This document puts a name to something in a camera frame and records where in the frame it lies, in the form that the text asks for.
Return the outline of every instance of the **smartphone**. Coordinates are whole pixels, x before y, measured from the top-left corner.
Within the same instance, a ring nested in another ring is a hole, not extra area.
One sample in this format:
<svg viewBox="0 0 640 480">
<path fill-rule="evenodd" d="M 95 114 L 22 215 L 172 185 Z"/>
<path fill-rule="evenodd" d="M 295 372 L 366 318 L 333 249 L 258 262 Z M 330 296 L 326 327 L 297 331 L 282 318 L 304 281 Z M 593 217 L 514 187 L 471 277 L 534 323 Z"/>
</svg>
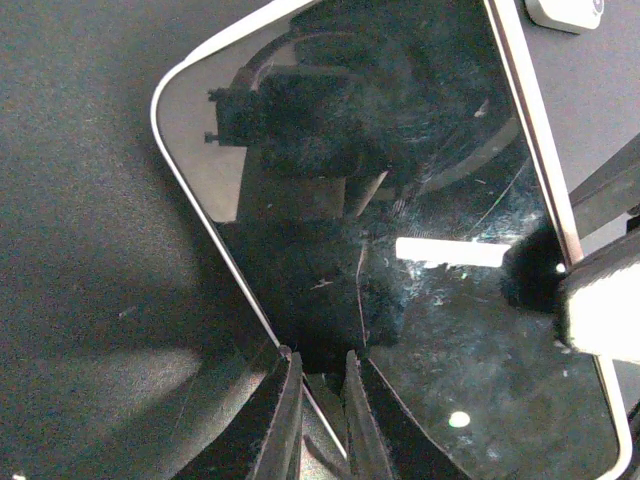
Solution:
<svg viewBox="0 0 640 480">
<path fill-rule="evenodd" d="M 305 371 L 368 356 L 471 478 L 624 471 L 611 360 L 557 340 L 582 251 L 513 1 L 274 1 L 172 69 L 151 120 Z"/>
</svg>

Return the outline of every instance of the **phone screen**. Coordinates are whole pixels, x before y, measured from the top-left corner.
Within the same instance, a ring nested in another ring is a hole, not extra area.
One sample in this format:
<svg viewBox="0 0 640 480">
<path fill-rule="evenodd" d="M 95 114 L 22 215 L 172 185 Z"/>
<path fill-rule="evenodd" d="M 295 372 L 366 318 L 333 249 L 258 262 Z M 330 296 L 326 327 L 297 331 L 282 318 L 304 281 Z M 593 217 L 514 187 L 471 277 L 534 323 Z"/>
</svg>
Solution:
<svg viewBox="0 0 640 480">
<path fill-rule="evenodd" d="M 597 478 L 566 270 L 481 2 L 323 1 L 186 68 L 160 135 L 307 372 L 368 355 L 472 478 Z"/>
</svg>

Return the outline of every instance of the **phone frame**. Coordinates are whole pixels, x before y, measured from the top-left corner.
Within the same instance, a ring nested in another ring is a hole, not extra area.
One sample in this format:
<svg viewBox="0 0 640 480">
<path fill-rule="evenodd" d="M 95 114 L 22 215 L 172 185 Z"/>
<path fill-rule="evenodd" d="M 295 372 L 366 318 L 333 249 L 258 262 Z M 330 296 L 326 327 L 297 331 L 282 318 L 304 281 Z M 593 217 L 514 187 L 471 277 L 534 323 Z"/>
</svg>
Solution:
<svg viewBox="0 0 640 480">
<path fill-rule="evenodd" d="M 167 147 L 164 145 L 158 126 L 158 102 L 166 85 L 183 70 L 282 17 L 295 13 L 317 2 L 318 0 L 273 0 L 271 3 L 225 28 L 220 33 L 206 40 L 193 50 L 182 62 L 173 67 L 162 78 L 151 100 L 151 127 L 162 155 L 187 195 L 198 217 L 200 217 L 214 244 L 220 251 L 220 254 L 249 302 L 249 305 L 276 347 L 280 346 L 280 342 L 273 332 L 258 299 L 251 291 L 251 288 L 233 260 L 215 225 L 196 199 L 180 168 L 171 158 Z M 518 111 L 518 117 L 533 158 L 549 217 L 560 241 L 565 262 L 567 266 L 571 266 L 582 260 L 584 254 L 580 245 L 580 239 L 571 209 L 569 194 L 562 174 L 560 159 L 553 140 L 551 126 L 529 54 L 529 48 L 520 23 L 520 16 L 514 0 L 483 0 L 483 3 L 493 30 L 496 45 L 500 52 L 504 72 L 511 89 L 511 95 Z M 600 377 L 603 392 L 609 404 L 611 418 L 618 440 L 618 459 L 610 470 L 598 477 L 598 480 L 614 480 L 622 475 L 631 461 L 631 433 L 612 359 L 604 356 L 594 356 L 593 359 Z M 306 385 L 304 390 L 305 396 L 320 416 L 322 423 L 327 428 L 340 453 L 346 458 L 344 447 L 333 432 L 328 420 L 314 401 Z"/>
</svg>

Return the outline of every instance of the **scratch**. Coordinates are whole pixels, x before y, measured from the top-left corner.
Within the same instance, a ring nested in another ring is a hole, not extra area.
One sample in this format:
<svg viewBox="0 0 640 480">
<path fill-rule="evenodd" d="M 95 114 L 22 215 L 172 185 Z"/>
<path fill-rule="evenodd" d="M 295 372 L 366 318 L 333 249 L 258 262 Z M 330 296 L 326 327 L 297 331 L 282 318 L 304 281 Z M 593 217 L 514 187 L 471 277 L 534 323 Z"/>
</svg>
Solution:
<svg viewBox="0 0 640 480">
<path fill-rule="evenodd" d="M 126 316 L 127 316 L 127 315 L 129 315 L 130 313 L 135 312 L 137 308 L 138 308 L 138 306 L 137 306 L 137 305 L 134 305 L 134 306 L 132 306 L 132 307 L 129 307 L 129 308 L 127 308 L 127 309 L 125 309 L 125 310 L 121 311 L 121 312 L 118 314 L 118 318 L 124 318 L 124 317 L 126 317 Z"/>
<path fill-rule="evenodd" d="M 513 179 L 509 182 L 509 185 L 507 185 L 507 188 L 504 189 L 504 191 L 500 194 L 500 196 L 498 197 L 498 199 L 493 203 L 493 205 L 491 205 L 491 207 L 489 208 L 489 210 L 487 210 L 487 213 L 485 213 L 480 220 L 478 220 L 476 222 L 476 224 L 471 227 L 471 230 L 469 230 L 469 233 L 473 232 L 476 227 L 478 225 L 480 225 L 485 218 L 487 218 L 487 216 L 493 212 L 493 209 L 496 208 L 498 206 L 498 204 L 502 201 L 502 199 L 505 197 L 505 195 L 507 194 L 507 192 L 511 189 L 511 187 L 513 187 L 513 184 L 516 183 L 516 180 L 518 179 L 518 177 L 520 176 L 520 174 L 522 173 L 522 171 L 524 170 L 524 167 L 527 165 L 527 163 L 523 163 L 522 166 L 520 167 L 520 170 L 518 170 L 518 173 L 515 174 L 515 176 L 513 177 Z"/>
<path fill-rule="evenodd" d="M 327 282 L 324 278 L 321 278 L 318 282 L 318 285 L 314 285 L 311 287 L 311 290 L 315 290 L 316 288 L 326 287 L 327 285 L 331 285 L 333 282 Z"/>
<path fill-rule="evenodd" d="M 489 300 L 485 299 L 485 298 L 480 298 L 480 297 L 474 297 L 473 295 L 469 295 L 468 293 L 463 293 L 462 295 L 464 295 L 467 298 L 471 298 L 477 302 L 480 303 L 489 303 Z"/>
<path fill-rule="evenodd" d="M 360 295 L 360 270 L 367 252 L 367 244 L 362 244 L 362 250 L 360 250 L 360 259 L 358 260 L 358 269 L 356 270 L 356 292 L 358 294 L 358 309 L 360 310 L 360 325 L 362 326 L 362 343 L 367 346 L 367 334 L 364 328 L 364 314 L 362 313 L 362 295 Z"/>
<path fill-rule="evenodd" d="M 489 110 L 489 99 L 487 98 L 482 105 L 480 105 L 480 108 L 478 109 L 478 111 L 476 113 L 473 114 L 474 117 L 476 118 L 482 118 L 487 114 L 487 111 Z"/>
<path fill-rule="evenodd" d="M 272 60 L 271 63 L 269 63 L 268 65 L 265 65 L 260 69 L 256 77 L 262 80 L 264 77 L 266 77 L 269 74 L 269 72 L 273 69 L 274 65 L 275 65 L 275 62 Z"/>
<path fill-rule="evenodd" d="M 176 419 L 176 423 L 173 426 L 173 430 L 171 431 L 171 435 L 169 437 L 169 441 L 171 441 L 173 439 L 173 435 L 176 433 L 176 430 L 178 429 L 178 424 L 180 423 L 180 420 L 182 419 L 182 416 L 184 415 L 184 411 L 187 408 L 187 402 L 189 401 L 189 397 L 191 396 L 191 389 L 193 388 L 193 384 L 196 383 L 196 378 L 198 378 L 198 373 L 199 372 L 196 372 L 196 374 L 191 379 L 191 382 L 189 383 L 189 387 L 187 388 L 187 393 L 184 396 L 184 401 L 182 402 L 182 407 L 180 407 L 180 413 L 178 414 L 178 418 Z"/>
<path fill-rule="evenodd" d="M 433 163 L 435 163 L 438 158 L 440 157 L 440 154 L 449 147 L 449 145 L 451 145 L 455 140 L 458 139 L 460 135 L 460 127 L 456 127 L 447 137 L 447 139 L 445 140 L 445 142 L 438 148 L 438 150 L 436 152 L 434 152 L 430 157 L 429 157 L 429 162 L 427 162 L 429 165 L 432 165 Z M 428 180 L 431 178 L 431 176 L 429 176 L 429 178 L 425 178 L 426 174 L 428 172 L 425 171 L 424 165 L 422 165 L 422 167 L 420 168 L 420 171 L 418 172 L 418 177 L 421 178 L 422 180 L 419 181 L 420 185 L 412 185 L 411 188 L 409 189 L 409 195 L 413 196 L 414 194 L 416 196 L 420 196 L 422 194 L 425 193 L 426 188 L 427 188 L 427 184 L 428 184 Z"/>
</svg>

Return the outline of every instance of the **white device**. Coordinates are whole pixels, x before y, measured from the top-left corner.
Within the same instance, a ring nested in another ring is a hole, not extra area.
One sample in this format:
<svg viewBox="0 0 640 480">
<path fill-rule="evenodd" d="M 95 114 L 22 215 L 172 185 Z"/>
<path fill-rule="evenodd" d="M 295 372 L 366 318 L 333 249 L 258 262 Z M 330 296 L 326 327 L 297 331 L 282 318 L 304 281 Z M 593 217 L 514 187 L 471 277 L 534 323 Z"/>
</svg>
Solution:
<svg viewBox="0 0 640 480">
<path fill-rule="evenodd" d="M 568 344 L 640 364 L 639 281 L 640 229 L 578 263 L 562 286 Z"/>
<path fill-rule="evenodd" d="M 582 33 L 595 30 L 604 12 L 604 0 L 525 0 L 531 19 L 538 25 Z"/>
</svg>

